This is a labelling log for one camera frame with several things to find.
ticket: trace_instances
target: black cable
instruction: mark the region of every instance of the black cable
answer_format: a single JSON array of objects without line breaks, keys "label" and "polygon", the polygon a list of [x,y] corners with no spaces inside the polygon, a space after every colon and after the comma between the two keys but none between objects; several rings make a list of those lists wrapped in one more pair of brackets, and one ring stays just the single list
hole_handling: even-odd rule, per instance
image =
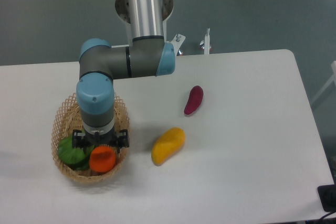
[{"label": "black cable", "polygon": [[325,217],[328,217],[329,215],[333,215],[334,213],[336,213],[336,211],[333,211],[333,212],[329,212],[329,213],[327,213],[326,215],[323,215],[315,224],[320,224],[320,223],[322,223],[322,221],[323,221],[323,219],[325,218]]}]

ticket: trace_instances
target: silver metal tube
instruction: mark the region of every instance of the silver metal tube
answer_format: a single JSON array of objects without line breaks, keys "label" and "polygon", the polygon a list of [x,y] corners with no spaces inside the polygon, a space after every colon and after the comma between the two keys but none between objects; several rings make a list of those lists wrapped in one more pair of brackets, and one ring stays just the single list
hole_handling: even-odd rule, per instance
[{"label": "silver metal tube", "polygon": [[128,0],[133,39],[143,36],[162,36],[160,0]]}]

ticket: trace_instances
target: orange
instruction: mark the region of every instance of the orange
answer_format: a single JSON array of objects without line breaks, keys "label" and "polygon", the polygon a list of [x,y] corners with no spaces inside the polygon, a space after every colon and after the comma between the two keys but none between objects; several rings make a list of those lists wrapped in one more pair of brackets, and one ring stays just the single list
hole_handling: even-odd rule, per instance
[{"label": "orange", "polygon": [[107,173],[116,165],[116,155],[112,148],[98,146],[90,155],[89,165],[97,173]]}]

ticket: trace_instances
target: plastic toy fruit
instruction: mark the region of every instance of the plastic toy fruit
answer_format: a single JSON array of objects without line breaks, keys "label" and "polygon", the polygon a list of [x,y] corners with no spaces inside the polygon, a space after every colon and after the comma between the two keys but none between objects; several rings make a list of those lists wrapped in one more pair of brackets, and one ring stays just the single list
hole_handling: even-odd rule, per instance
[{"label": "plastic toy fruit", "polygon": [[86,163],[83,164],[82,166],[78,166],[78,167],[75,167],[75,168],[72,168],[70,166],[70,168],[72,168],[73,170],[87,170],[90,168],[90,165],[89,165],[89,158],[88,159],[85,159],[86,160]]},{"label": "plastic toy fruit", "polygon": [[72,148],[72,135],[63,138],[57,149],[59,159],[72,169],[84,166],[90,158],[94,146],[87,147],[84,153],[81,148]]},{"label": "plastic toy fruit", "polygon": [[89,164],[91,170],[97,173],[111,171],[116,164],[114,150],[107,146],[98,146],[91,152]]},{"label": "plastic toy fruit", "polygon": [[152,148],[152,161],[155,165],[162,165],[169,157],[182,148],[185,141],[183,129],[178,127],[166,131],[155,142]]},{"label": "plastic toy fruit", "polygon": [[203,89],[195,86],[191,89],[187,105],[184,108],[184,114],[190,115],[200,107],[203,100]]}]

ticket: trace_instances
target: metal bracket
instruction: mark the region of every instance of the metal bracket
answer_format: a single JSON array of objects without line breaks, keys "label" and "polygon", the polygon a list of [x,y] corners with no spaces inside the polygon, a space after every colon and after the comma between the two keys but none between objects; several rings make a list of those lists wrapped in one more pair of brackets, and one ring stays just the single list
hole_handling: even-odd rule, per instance
[{"label": "metal bracket", "polygon": [[210,28],[208,28],[206,30],[206,34],[204,36],[204,40],[202,40],[200,42],[200,47],[202,50],[204,50],[204,54],[205,55],[209,55],[210,54],[210,50],[212,48],[211,44],[210,44]]},{"label": "metal bracket", "polygon": [[180,51],[180,47],[182,46],[182,43],[184,42],[184,40],[185,40],[185,36],[183,36],[181,34],[176,34],[175,37],[172,39],[172,41],[167,41],[167,42],[173,44],[174,52],[175,52],[176,56],[182,55],[182,52]]}]

